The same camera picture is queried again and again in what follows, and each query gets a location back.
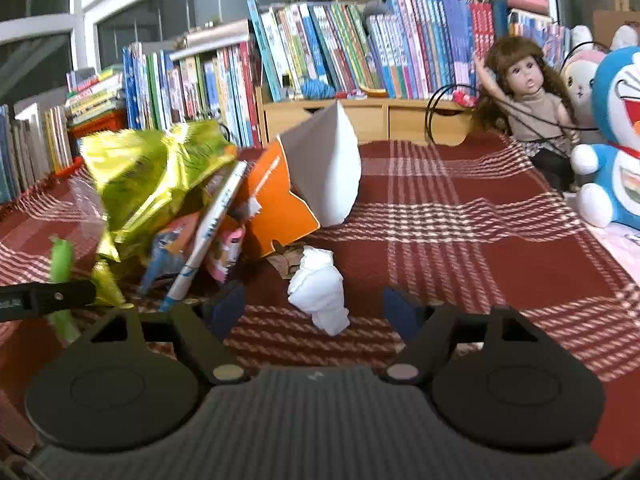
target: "doll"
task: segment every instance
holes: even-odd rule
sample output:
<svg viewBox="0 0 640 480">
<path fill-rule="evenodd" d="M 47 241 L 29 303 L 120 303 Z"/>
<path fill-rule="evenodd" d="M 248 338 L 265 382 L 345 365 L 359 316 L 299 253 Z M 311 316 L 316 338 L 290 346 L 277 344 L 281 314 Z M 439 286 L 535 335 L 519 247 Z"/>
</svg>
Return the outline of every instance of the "doll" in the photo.
<svg viewBox="0 0 640 480">
<path fill-rule="evenodd" d="M 495 128 L 502 120 L 548 183 L 560 193 L 567 191 L 574 180 L 568 158 L 577 143 L 572 131 L 574 108 L 560 75 L 544 61 L 542 49 L 527 38 L 504 37 L 489 49 L 486 60 L 475 61 L 484 90 L 474 111 L 475 124 Z"/>
</svg>

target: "crumpled paper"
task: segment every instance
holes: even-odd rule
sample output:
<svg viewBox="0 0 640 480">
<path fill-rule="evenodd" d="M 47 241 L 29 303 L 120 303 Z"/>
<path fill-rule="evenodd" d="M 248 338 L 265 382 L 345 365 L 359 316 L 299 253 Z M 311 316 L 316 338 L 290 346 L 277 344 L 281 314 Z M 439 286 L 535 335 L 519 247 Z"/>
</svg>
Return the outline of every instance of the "crumpled paper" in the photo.
<svg viewBox="0 0 640 480">
<path fill-rule="evenodd" d="M 328 335 L 338 335 L 349 326 L 342 275 L 334 266 L 331 251 L 305 246 L 300 269 L 293 275 L 287 293 L 289 303 L 311 314 L 313 324 Z"/>
</svg>

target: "orange cardboard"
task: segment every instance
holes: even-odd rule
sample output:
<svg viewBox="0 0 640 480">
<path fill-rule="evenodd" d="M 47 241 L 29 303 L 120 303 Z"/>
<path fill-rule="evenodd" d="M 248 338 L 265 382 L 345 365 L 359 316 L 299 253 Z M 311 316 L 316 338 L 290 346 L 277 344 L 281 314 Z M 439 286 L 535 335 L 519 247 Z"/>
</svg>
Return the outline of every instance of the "orange cardboard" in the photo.
<svg viewBox="0 0 640 480">
<path fill-rule="evenodd" d="M 289 245 L 351 211 L 362 170 L 358 139 L 339 102 L 278 136 L 242 183 L 232 207 L 244 220 L 251 260 Z"/>
</svg>

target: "wooden shelf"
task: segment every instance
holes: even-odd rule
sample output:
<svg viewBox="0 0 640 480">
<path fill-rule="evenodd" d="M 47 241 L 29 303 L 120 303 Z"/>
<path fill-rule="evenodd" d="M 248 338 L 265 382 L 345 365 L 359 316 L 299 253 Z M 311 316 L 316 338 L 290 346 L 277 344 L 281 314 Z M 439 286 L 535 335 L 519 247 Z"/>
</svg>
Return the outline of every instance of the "wooden shelf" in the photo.
<svg viewBox="0 0 640 480">
<path fill-rule="evenodd" d="M 320 108 L 332 104 L 323 101 L 271 102 L 269 89 L 256 89 L 260 138 L 267 144 L 276 136 L 300 124 Z M 361 143 L 372 140 L 411 140 L 427 144 L 425 118 L 428 100 L 408 99 L 341 99 Z M 440 100 L 431 129 L 436 144 L 457 146 L 470 128 L 470 111 L 452 101 Z"/>
</svg>

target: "curly brown hair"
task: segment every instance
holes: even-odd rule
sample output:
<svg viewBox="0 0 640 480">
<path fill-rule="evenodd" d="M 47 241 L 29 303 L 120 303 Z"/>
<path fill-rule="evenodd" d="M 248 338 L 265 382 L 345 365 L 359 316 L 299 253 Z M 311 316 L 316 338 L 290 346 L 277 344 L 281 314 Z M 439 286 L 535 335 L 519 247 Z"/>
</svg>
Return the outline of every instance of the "curly brown hair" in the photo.
<svg viewBox="0 0 640 480">
<path fill-rule="evenodd" d="M 528 56 L 536 60 L 542 71 L 544 76 L 542 88 L 562 99 L 562 104 L 568 111 L 569 117 L 575 123 L 574 106 L 569 98 L 569 92 L 564 85 L 564 81 L 562 81 L 560 74 L 556 70 L 546 64 L 542 49 L 535 41 L 520 36 L 500 38 L 489 49 L 484 64 L 495 72 L 497 76 L 496 82 L 504 93 L 513 96 L 505 77 L 507 70 Z M 509 124 L 507 114 L 491 96 L 484 93 L 481 94 L 474 109 L 473 122 L 475 126 L 485 129 L 496 128 L 500 122 L 504 123 L 505 126 Z"/>
</svg>

